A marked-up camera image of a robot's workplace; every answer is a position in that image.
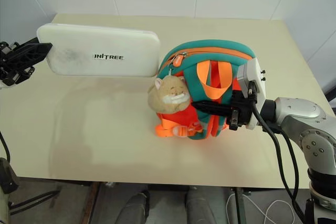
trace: backpack strap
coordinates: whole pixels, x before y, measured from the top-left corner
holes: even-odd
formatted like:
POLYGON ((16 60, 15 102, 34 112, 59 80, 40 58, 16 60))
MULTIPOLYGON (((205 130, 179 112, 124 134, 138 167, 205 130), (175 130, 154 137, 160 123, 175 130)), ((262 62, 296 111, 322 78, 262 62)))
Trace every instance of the backpack strap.
POLYGON ((221 84, 220 88, 214 88, 206 84, 209 75, 209 69, 209 60, 199 62, 197 64, 197 76, 203 86, 206 96, 212 100, 216 100, 219 99, 232 84, 232 67, 231 63, 229 62, 218 62, 218 74, 221 84))
POLYGON ((197 132, 202 132, 203 128, 198 123, 193 123, 190 126, 180 125, 176 122, 161 118, 161 124, 155 127, 157 136, 179 136, 187 137, 194 136, 197 132))

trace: plush toy head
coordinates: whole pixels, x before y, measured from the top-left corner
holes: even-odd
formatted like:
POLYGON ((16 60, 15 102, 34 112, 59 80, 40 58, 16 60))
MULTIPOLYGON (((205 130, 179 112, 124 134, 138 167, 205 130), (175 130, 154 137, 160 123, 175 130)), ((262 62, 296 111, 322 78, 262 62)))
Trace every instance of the plush toy head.
POLYGON ((156 78, 148 90, 148 105, 157 113, 174 114, 185 110, 189 104, 190 95, 184 77, 156 78))

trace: gray pant leg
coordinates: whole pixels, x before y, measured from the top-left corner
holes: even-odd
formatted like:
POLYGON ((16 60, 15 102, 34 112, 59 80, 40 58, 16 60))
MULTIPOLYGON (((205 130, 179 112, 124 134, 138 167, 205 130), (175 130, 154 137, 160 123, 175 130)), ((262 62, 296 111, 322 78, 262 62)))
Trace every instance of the gray pant leg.
POLYGON ((187 224, 216 224, 208 201, 197 189, 190 189, 186 198, 187 224))
POLYGON ((146 197, 143 194, 133 196, 120 211, 115 224, 144 224, 145 205, 146 197))

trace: white cable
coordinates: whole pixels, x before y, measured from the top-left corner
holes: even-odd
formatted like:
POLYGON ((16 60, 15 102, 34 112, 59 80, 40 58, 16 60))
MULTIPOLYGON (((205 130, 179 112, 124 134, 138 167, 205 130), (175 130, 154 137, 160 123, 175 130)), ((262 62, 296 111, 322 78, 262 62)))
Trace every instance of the white cable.
MULTIPOLYGON (((231 194, 228 198, 227 198, 227 202, 226 202, 226 206, 225 206, 225 210, 226 210, 226 219, 227 219, 227 223, 228 224, 230 224, 230 220, 229 220, 229 215, 228 215, 228 212, 227 212, 227 207, 228 207, 228 205, 229 205, 229 202, 230 202, 230 199, 233 197, 235 195, 235 193, 233 193, 233 194, 231 194)), ((264 224, 266 223, 266 219, 268 219, 270 222, 272 222, 273 224, 277 224, 277 223, 275 223, 273 220, 271 220, 268 216, 267 216, 267 213, 268 213, 268 211, 269 211, 269 209, 271 208, 271 206, 274 204, 274 203, 276 203, 276 202, 283 202, 283 203, 285 203, 286 205, 288 205, 289 206, 289 208, 290 208, 290 210, 291 210, 291 212, 292 212, 292 216, 293 216, 293 221, 292 221, 292 223, 291 224, 293 224, 294 223, 294 221, 295 221, 295 215, 294 215, 294 211, 293 211, 293 208, 292 208, 292 206, 290 205, 290 204, 288 204, 287 202, 285 202, 285 201, 283 201, 283 200, 279 200, 279 199, 277 199, 277 200, 275 200, 275 201, 273 201, 270 205, 269 205, 269 207, 267 208, 267 210, 266 210, 266 213, 264 213, 259 207, 258 207, 258 205, 256 204, 256 203, 254 203, 254 201, 253 200, 251 200, 248 196, 246 196, 245 194, 243 194, 243 196, 245 197, 245 198, 247 198, 258 210, 259 210, 259 212, 261 212, 262 213, 262 215, 264 215, 265 216, 265 218, 264 218, 264 224)))

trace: table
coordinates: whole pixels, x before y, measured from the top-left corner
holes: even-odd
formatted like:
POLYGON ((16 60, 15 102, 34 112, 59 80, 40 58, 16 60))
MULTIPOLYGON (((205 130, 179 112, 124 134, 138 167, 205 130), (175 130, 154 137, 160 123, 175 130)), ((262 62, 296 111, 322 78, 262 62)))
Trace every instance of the table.
MULTIPOLYGON (((53 22, 151 30, 161 40, 161 57, 186 41, 238 41, 266 70, 268 99, 305 98, 332 114, 282 21, 58 14, 53 22)), ((13 169, 37 178, 283 188, 273 142, 261 128, 225 131, 204 141, 156 137, 159 119, 146 103, 152 81, 64 77, 46 61, 39 63, 29 80, 0 92, 0 129, 13 169)), ((293 187, 291 159, 279 139, 293 187)), ((305 159, 294 149, 300 188, 308 188, 305 159)))

